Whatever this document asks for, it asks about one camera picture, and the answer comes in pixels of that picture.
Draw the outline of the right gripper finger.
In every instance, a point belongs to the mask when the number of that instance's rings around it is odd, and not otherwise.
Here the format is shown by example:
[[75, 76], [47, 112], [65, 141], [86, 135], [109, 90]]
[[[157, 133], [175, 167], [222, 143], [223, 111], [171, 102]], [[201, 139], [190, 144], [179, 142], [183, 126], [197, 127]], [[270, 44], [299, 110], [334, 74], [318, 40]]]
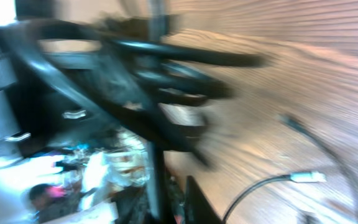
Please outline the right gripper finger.
[[193, 176], [186, 177], [185, 188], [186, 224], [221, 224], [222, 221], [209, 204]]

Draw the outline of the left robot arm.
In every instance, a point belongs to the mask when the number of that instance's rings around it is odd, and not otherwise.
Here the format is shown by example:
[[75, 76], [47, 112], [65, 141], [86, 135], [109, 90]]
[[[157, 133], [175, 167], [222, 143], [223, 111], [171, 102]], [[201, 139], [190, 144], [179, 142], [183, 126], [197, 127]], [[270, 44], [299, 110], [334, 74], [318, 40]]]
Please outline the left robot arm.
[[83, 54], [46, 53], [41, 40], [99, 40], [90, 26], [28, 19], [0, 26], [0, 157], [68, 154], [109, 121], [83, 81]]

